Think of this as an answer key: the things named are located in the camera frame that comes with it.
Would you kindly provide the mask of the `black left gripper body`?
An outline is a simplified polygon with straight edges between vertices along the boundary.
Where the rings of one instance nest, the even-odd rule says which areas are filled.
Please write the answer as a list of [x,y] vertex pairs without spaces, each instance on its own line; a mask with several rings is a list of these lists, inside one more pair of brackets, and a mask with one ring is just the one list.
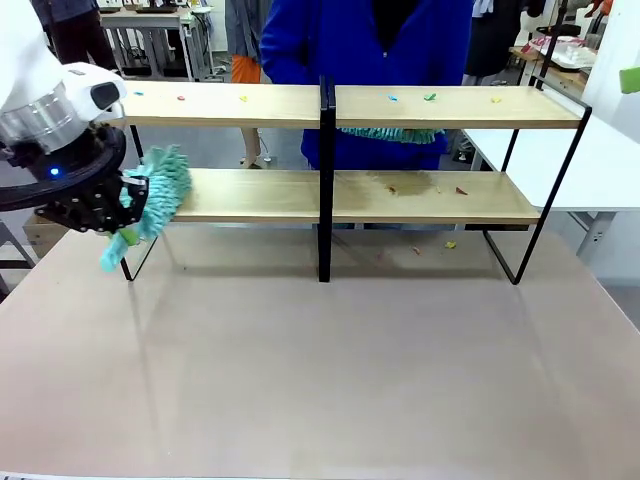
[[33,208],[37,215],[80,232],[118,226],[115,203],[125,157],[125,134],[119,128],[91,126],[50,153],[33,141],[5,151],[7,162],[28,170],[34,181],[2,189],[4,212]]

